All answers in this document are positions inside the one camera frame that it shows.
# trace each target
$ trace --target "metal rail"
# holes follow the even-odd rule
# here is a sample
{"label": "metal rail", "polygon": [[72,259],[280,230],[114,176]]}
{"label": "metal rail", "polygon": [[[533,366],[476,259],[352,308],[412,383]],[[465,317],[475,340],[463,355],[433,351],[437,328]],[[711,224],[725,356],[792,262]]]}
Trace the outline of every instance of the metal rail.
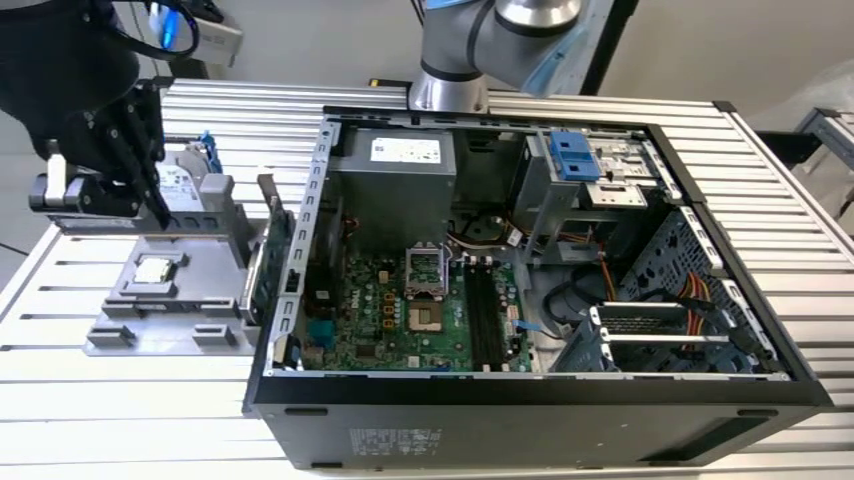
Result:
{"label": "metal rail", "polygon": [[[405,93],[208,81],[170,88],[166,135],[216,135],[234,199],[250,216],[266,213],[254,183],[261,172],[273,174],[285,208],[297,208],[326,104],[404,108]],[[854,248],[740,117],[707,102],[533,100],[504,92],[492,93],[491,106],[496,114],[661,125],[838,410],[701,469],[400,471],[393,477],[776,479],[811,478],[817,470],[832,470],[823,477],[854,476]],[[10,465],[0,466],[0,477],[292,473],[262,422],[240,415],[250,358],[80,352],[132,246],[133,237],[61,237],[49,229],[0,296],[0,438],[14,439],[0,449],[0,465]]]}

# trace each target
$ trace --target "blue drive bay latch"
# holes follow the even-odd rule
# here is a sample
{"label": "blue drive bay latch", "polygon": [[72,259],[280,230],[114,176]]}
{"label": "blue drive bay latch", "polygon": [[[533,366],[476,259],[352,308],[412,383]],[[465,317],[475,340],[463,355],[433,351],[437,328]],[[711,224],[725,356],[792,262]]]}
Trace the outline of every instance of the blue drive bay latch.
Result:
{"label": "blue drive bay latch", "polygon": [[551,132],[551,156],[563,180],[595,182],[601,176],[599,165],[584,135],[577,132]]}

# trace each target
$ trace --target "ram slot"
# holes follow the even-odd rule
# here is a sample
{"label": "ram slot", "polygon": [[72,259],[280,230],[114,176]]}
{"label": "ram slot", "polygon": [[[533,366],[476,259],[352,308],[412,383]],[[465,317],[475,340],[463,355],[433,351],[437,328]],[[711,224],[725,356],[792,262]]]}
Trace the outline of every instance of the ram slot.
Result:
{"label": "ram slot", "polygon": [[473,370],[500,371],[504,361],[497,293],[485,265],[465,266],[465,306]]}

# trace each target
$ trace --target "motherboard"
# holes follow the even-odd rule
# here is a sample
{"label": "motherboard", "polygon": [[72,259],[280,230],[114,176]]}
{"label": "motherboard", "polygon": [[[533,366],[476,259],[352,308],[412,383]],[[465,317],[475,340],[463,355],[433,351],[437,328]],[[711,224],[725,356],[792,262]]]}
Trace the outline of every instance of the motherboard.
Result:
{"label": "motherboard", "polygon": [[[312,318],[304,368],[332,371],[531,371],[519,292],[508,264],[349,256],[334,318]],[[447,290],[413,293],[436,282]]]}

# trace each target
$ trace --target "white label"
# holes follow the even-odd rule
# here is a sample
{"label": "white label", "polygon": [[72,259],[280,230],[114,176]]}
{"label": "white label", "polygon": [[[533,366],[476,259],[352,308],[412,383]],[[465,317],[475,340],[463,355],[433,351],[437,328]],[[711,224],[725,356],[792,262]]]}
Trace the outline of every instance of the white label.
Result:
{"label": "white label", "polygon": [[432,456],[441,440],[440,428],[350,428],[349,441],[353,455],[360,456]]}
{"label": "white label", "polygon": [[507,237],[507,243],[511,246],[517,247],[520,241],[521,241],[521,232],[513,228],[512,232],[509,232],[509,236]]}
{"label": "white label", "polygon": [[137,310],[165,310],[165,305],[157,305],[156,303],[140,303],[136,305]]}
{"label": "white label", "polygon": [[204,207],[192,175],[177,165],[157,164],[160,195],[173,212],[201,212]]}
{"label": "white label", "polygon": [[372,162],[441,163],[439,140],[374,138],[370,142]]}

